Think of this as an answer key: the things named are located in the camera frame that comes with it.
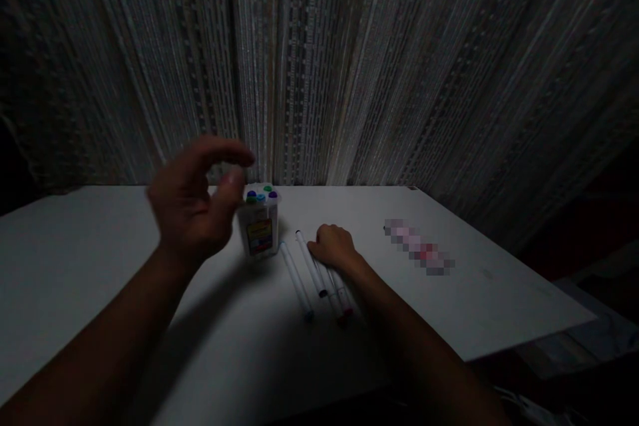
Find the white table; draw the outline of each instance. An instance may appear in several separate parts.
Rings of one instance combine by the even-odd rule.
[[[235,233],[198,272],[136,398],[132,423],[255,424],[387,384],[356,308],[339,329],[295,241],[322,223],[355,246],[464,359],[595,318],[418,190],[279,187],[280,238],[316,312],[306,325],[281,256],[241,268]],[[403,218],[451,253],[451,276],[427,276],[385,236]],[[86,187],[0,218],[0,403],[119,291],[158,234],[144,189]]]

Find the marker container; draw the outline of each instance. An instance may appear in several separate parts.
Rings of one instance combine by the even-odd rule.
[[[282,197],[270,183],[247,185],[237,215],[246,257],[259,261],[277,254],[280,247],[278,204]]]

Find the right hand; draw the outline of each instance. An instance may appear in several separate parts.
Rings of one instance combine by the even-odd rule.
[[[343,273],[351,272],[363,261],[353,245],[351,234],[336,225],[321,225],[317,242],[308,242],[307,245],[315,258]]]
[[[204,135],[162,168],[146,191],[160,229],[160,251],[190,269],[226,245],[242,202],[244,173],[235,166],[209,195],[206,173],[221,161],[251,166],[255,156],[238,140]]]

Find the pen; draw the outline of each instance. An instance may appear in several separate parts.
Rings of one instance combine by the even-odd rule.
[[[340,326],[344,326],[346,324],[346,316],[342,311],[342,307],[339,303],[339,298],[337,297],[337,291],[335,290],[335,286],[333,285],[333,280],[328,273],[328,269],[324,265],[324,263],[319,262],[317,260],[316,264],[318,265],[319,274],[326,279],[326,289],[328,291],[328,301],[331,304],[331,309],[333,310],[333,314],[335,315],[335,319],[337,320],[337,324]]]
[[[348,300],[348,294],[346,293],[344,282],[341,280],[339,273],[335,270],[328,270],[328,272],[331,275],[331,280],[333,280],[333,284],[337,290],[337,297],[341,304],[341,310],[344,312],[344,316],[350,316],[353,314],[353,308],[351,307],[351,302]]]
[[[318,295],[320,298],[323,298],[327,295],[326,287],[324,286],[324,281],[320,276],[320,272],[318,271],[313,258],[311,257],[310,252],[308,251],[308,246],[306,246],[306,240],[304,240],[304,235],[301,231],[297,230],[295,232],[295,237],[298,239],[298,243],[300,244],[300,249],[302,250],[302,255],[304,256],[304,261],[306,262],[306,266],[308,267],[308,271],[311,274],[311,278],[313,278],[313,284],[315,285],[316,290],[318,291]]]
[[[288,268],[288,273],[291,276],[291,281],[293,281],[293,287],[295,287],[295,293],[297,293],[298,295],[300,306],[304,311],[304,321],[311,322],[315,313],[313,313],[311,304],[308,301],[308,296],[306,296],[306,290],[304,289],[304,285],[302,284],[302,279],[300,278],[298,269],[295,267],[295,262],[293,261],[291,253],[288,251],[288,247],[286,246],[285,242],[280,242],[280,251],[282,252],[282,256],[284,257],[284,262],[286,263],[286,268]]]

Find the yellow label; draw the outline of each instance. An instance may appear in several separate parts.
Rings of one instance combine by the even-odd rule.
[[[273,247],[273,228],[271,219],[251,223],[246,227],[246,235],[248,237],[248,249],[253,256],[254,254],[269,250]]]

